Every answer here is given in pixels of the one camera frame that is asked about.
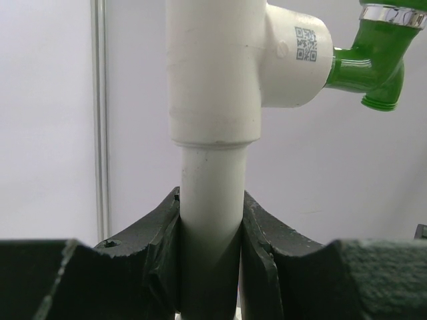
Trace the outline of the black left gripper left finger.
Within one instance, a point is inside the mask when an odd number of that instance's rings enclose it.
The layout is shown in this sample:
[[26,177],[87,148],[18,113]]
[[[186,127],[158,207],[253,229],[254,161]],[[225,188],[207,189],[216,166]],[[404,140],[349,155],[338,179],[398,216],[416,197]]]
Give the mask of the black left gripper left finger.
[[1,242],[2,319],[173,319],[179,308],[179,189],[94,247]]

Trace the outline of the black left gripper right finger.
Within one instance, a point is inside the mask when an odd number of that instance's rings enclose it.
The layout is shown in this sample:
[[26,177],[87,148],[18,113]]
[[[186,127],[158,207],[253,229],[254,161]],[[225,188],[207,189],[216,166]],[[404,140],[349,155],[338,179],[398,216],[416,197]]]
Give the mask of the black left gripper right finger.
[[298,233],[244,196],[244,319],[425,319],[426,241]]

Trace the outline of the white PVC pipe frame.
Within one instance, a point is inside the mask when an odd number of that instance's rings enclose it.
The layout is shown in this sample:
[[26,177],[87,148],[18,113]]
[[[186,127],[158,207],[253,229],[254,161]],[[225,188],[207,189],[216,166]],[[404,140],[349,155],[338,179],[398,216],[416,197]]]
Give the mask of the white PVC pipe frame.
[[233,319],[248,146],[262,107],[324,87],[333,42],[317,17],[266,1],[168,1],[169,132],[181,148],[182,319]]

